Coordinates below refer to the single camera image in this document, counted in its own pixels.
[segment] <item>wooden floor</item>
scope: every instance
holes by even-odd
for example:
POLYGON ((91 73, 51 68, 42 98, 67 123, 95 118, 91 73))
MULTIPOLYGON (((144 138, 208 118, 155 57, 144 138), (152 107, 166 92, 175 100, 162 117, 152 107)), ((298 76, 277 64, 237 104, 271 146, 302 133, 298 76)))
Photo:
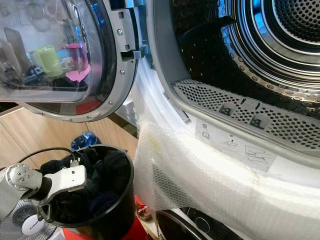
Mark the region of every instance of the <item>wooden floor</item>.
MULTIPOLYGON (((71 123, 18 108, 0 116, 0 168, 41 149, 70 148, 72 140, 85 131, 95 133, 103 144, 127 150, 131 159, 134 159, 138 140, 108 118, 88 123, 71 123)), ((39 168, 43 163, 59 160, 67 154, 58 150, 48 151, 32 156, 25 163, 39 168)))

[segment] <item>black bucket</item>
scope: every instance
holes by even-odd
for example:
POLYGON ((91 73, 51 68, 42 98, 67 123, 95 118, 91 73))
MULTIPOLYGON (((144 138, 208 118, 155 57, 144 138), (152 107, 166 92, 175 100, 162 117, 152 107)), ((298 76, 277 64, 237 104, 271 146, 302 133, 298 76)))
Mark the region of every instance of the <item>black bucket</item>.
MULTIPOLYGON (((127 232, 129 232, 135 220, 133 163, 130 160, 130 157, 123 150, 104 144, 92 145, 90 147, 82 148, 77 152, 81 154, 88 154, 89 151, 93 151, 94 154, 98 154, 100 159, 104 158, 104 156, 107 156, 110 152, 118 151, 125 156, 125 159, 127 159, 127 165, 125 166, 125 171, 128 171, 127 174, 125 176, 122 176, 121 174, 118 176, 118 180, 120 182, 125 181, 126 184, 123 187, 122 194, 119 194, 116 202, 104 212, 81 222, 61 222, 57 220, 60 216, 55 216, 52 214, 52 211, 48 216, 48 206, 40 207, 40 214, 45 220, 57 227, 76 229, 79 233, 90 236, 94 239, 121 239, 126 235, 127 232)), ((50 203, 52 210, 52 208, 55 207, 55 200, 53 199, 50 203)))

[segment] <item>blue object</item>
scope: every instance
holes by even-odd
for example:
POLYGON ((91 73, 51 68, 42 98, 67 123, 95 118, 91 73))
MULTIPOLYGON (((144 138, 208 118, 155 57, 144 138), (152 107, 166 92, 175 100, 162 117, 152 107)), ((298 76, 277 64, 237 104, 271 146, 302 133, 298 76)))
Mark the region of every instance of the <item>blue object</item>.
POLYGON ((99 138, 92 131, 85 131, 72 141, 70 148, 76 151, 95 144, 101 144, 99 138))

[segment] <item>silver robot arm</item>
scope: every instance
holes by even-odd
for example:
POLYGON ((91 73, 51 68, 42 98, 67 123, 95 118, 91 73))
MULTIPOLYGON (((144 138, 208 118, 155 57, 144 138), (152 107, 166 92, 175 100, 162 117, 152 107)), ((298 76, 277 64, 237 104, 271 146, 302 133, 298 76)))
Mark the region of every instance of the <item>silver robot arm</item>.
POLYGON ((33 199, 35 205, 44 206, 59 193, 83 189, 86 182, 86 168, 77 163, 45 176, 23 163, 10 165, 0 171, 0 223, 20 199, 33 199))

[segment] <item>bubble wrap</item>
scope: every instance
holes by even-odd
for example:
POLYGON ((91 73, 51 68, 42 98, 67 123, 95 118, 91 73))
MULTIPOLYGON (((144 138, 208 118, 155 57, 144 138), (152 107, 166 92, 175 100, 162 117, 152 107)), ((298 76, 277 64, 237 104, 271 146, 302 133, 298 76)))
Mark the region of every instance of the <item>bubble wrap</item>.
POLYGON ((153 210, 193 207, 253 240, 320 238, 320 189, 258 174, 186 132, 140 123, 134 169, 153 210))

